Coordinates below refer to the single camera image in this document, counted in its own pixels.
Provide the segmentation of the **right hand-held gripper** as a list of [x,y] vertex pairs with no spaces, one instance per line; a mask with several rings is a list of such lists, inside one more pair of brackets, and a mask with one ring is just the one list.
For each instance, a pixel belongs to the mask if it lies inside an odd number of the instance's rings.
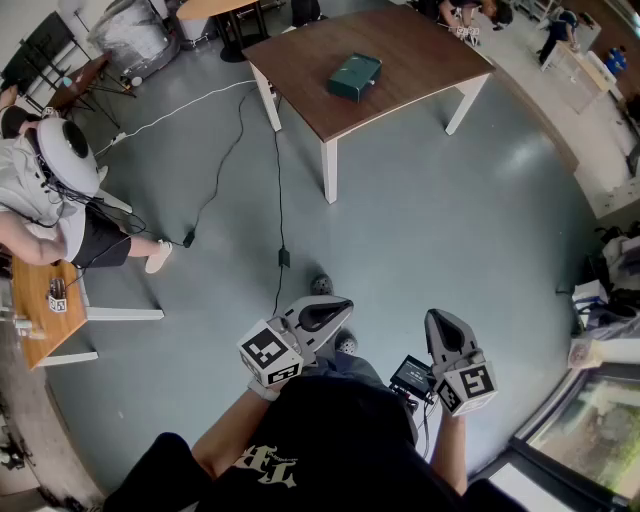
[[435,391],[444,411],[462,416],[486,406],[497,395],[498,386],[492,363],[476,349],[471,327],[456,315],[434,308],[427,311],[424,325],[434,366],[461,357],[434,372]]

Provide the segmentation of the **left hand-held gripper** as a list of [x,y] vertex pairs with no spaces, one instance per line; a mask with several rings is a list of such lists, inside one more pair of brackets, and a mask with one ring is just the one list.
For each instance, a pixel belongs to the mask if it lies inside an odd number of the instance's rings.
[[259,320],[239,341],[241,361],[262,386],[301,374],[316,352],[341,329],[353,302],[332,295],[306,296],[285,315]]

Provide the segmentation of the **teal rectangular tray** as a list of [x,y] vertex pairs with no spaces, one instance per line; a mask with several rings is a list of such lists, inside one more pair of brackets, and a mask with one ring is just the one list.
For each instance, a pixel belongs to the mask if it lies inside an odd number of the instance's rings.
[[382,62],[379,60],[362,59],[361,70],[358,78],[361,84],[358,88],[358,102],[361,103],[367,98],[379,81],[382,69]]

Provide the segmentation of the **dark green box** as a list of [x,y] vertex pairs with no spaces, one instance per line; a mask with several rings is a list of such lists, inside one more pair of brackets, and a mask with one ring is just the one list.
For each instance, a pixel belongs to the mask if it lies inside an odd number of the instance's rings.
[[376,85],[381,75],[382,61],[360,53],[353,53],[328,79],[329,94],[360,103]]

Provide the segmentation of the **person's right forearm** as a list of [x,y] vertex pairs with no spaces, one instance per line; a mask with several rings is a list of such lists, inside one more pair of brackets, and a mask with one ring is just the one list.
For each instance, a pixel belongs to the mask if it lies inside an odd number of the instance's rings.
[[431,467],[458,494],[467,491],[466,422],[463,416],[442,413]]

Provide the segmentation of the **person's left forearm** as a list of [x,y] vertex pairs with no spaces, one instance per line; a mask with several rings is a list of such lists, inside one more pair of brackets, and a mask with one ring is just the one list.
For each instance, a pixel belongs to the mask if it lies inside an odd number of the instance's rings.
[[271,402],[247,389],[194,444],[191,453],[201,468],[217,479],[249,447]]

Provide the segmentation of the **small black monitor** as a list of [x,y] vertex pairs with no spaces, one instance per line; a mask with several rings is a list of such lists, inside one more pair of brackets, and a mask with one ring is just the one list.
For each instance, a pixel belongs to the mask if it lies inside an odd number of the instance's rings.
[[389,388],[401,396],[412,396],[420,401],[430,398],[436,378],[432,369],[407,355],[390,379]]

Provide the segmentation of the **person's grey trousers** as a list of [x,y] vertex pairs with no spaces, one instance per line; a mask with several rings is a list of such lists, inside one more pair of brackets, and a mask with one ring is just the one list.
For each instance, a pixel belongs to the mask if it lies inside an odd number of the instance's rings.
[[315,365],[306,370],[306,375],[344,378],[372,387],[385,388],[378,373],[368,361],[343,352],[318,356]]

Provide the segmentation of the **person's black printed t-shirt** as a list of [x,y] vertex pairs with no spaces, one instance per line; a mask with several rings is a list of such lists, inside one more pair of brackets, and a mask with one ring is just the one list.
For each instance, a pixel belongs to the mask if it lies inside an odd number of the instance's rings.
[[389,391],[296,377],[217,479],[164,433],[104,512],[525,512],[487,480],[458,494],[417,453],[411,425]]

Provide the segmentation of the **pile of bags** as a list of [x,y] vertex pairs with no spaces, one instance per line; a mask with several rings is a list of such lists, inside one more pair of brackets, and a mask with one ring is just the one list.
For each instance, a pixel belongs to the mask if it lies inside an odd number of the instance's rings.
[[567,366],[640,365],[640,221],[599,230],[602,250],[587,258],[571,302],[576,318]]

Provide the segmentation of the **white cabinet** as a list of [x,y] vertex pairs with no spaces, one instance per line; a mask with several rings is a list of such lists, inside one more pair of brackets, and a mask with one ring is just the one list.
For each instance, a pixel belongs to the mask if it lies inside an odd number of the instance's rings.
[[584,166],[578,167],[574,177],[598,219],[640,200],[640,176],[632,177],[611,190],[605,190]]

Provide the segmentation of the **brown wooden table white legs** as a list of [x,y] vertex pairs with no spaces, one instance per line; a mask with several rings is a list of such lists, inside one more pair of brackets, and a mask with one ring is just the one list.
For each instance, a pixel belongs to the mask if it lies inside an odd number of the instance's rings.
[[[382,61],[379,81],[361,103],[327,91],[330,76],[353,53]],[[494,67],[472,47],[408,6],[392,4],[313,23],[243,52],[274,131],[279,93],[320,140],[324,196],[338,191],[338,142],[394,111],[451,88],[463,98],[445,128],[452,135]]]

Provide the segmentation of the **white round headset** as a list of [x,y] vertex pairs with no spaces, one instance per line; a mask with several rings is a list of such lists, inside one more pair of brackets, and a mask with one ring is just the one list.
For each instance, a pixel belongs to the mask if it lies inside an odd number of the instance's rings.
[[41,156],[56,178],[73,191],[94,197],[100,180],[94,153],[72,121],[50,117],[37,127]]

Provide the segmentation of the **dark folding table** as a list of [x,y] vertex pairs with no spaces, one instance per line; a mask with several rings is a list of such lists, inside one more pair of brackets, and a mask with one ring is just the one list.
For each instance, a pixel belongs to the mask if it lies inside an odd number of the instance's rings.
[[106,52],[99,57],[71,72],[67,78],[55,88],[55,92],[47,103],[47,107],[59,112],[63,117],[68,116],[73,109],[88,110],[102,113],[116,128],[120,124],[97,100],[97,92],[136,98],[132,86],[120,78],[116,78],[108,68],[112,64],[112,53]]

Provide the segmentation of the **silver wrapped machine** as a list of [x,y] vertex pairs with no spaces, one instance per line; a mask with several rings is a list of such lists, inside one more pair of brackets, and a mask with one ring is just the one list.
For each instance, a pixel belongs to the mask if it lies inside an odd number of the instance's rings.
[[109,53],[121,76],[133,84],[148,79],[179,53],[150,0],[114,0],[90,29],[87,42]]

